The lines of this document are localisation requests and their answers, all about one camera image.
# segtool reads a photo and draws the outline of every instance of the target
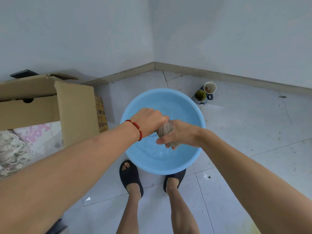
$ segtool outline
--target red bracelet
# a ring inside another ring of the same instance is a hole
[[[140,141],[142,139],[143,135],[142,135],[142,131],[141,131],[140,127],[138,126],[138,124],[135,123],[134,121],[131,121],[131,120],[125,120],[125,121],[131,122],[133,125],[135,125],[136,128],[138,128],[138,131],[140,132],[140,139],[138,141]]]

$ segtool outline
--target person's left arm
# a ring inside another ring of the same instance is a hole
[[[169,117],[160,111],[141,109],[131,120],[146,137]],[[139,130],[131,122],[124,122],[0,181],[3,233],[45,233],[139,138]]]

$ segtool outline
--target lace trim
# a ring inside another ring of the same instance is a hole
[[[33,159],[27,142],[8,130],[0,131],[0,179],[17,172]]]

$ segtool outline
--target leg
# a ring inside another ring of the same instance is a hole
[[[179,180],[169,177],[167,180],[166,192],[171,205],[171,223],[175,234],[200,233],[195,218],[180,195],[177,186]]]
[[[125,163],[122,171],[130,167],[129,163]],[[119,227],[116,234],[138,234],[138,202],[141,199],[140,187],[137,183],[127,185],[129,198],[124,209]]]

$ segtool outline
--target mug handle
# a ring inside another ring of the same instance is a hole
[[[206,94],[208,100],[213,100],[213,94]]]

